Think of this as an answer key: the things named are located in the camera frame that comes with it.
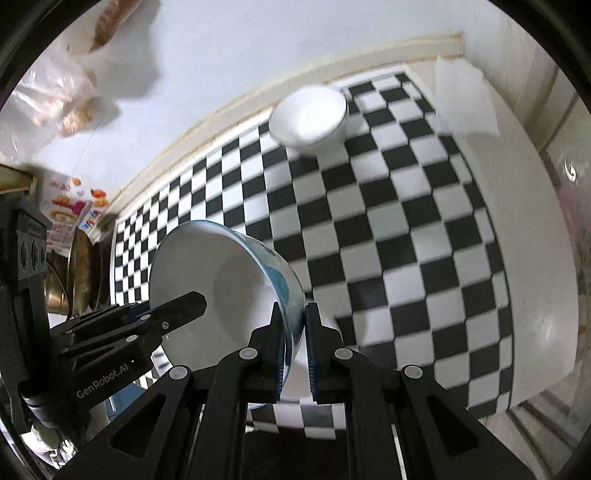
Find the white paper sheet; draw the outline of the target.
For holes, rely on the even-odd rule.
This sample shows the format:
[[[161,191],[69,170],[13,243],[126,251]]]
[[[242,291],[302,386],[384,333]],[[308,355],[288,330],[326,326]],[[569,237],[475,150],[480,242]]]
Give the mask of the white paper sheet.
[[[484,74],[464,58],[436,60],[435,95],[438,133],[500,135]]]

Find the black white checkered mat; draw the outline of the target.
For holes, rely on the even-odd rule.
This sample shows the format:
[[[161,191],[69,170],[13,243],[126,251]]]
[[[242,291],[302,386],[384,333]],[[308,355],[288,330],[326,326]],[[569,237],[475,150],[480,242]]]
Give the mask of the black white checkered mat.
[[[346,345],[416,364],[478,417],[508,409],[513,318],[500,243],[455,139],[406,67],[341,82],[346,142],[303,158],[246,122],[115,224],[111,300],[144,301],[165,235],[207,219],[283,256]]]

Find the colourful wall sticker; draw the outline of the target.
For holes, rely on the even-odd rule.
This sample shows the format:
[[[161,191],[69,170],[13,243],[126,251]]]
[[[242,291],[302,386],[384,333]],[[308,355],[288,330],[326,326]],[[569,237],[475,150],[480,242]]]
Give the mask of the colourful wall sticker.
[[[46,171],[39,184],[39,210],[52,223],[47,233],[50,251],[66,256],[77,233],[86,236],[110,205],[107,192],[89,178]]]

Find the clear plastic bag with food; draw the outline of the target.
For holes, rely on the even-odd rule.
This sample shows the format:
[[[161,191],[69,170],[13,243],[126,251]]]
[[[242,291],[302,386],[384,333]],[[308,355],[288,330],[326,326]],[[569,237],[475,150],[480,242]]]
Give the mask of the clear plastic bag with food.
[[[139,1],[100,1],[73,21],[32,63],[1,109],[1,156],[18,162],[56,136],[93,121],[100,97],[92,69]]]

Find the white bowl floral pattern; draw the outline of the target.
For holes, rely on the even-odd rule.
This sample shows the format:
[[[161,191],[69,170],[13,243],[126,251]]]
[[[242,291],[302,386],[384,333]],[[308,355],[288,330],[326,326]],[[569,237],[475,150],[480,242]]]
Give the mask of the white bowl floral pattern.
[[[280,310],[286,333],[283,390],[294,403],[307,397],[304,289],[294,269],[262,241],[206,220],[183,223],[158,246],[150,267],[148,301],[157,307],[188,292],[204,295],[197,320],[165,334],[162,350],[173,366],[214,366],[249,343],[253,330]]]

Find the small white bowl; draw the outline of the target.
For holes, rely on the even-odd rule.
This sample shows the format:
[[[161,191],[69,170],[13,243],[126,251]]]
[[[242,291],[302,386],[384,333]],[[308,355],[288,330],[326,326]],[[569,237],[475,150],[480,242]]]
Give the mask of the small white bowl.
[[[345,144],[349,104],[342,90],[305,85],[274,107],[270,137],[304,156],[318,156]]]

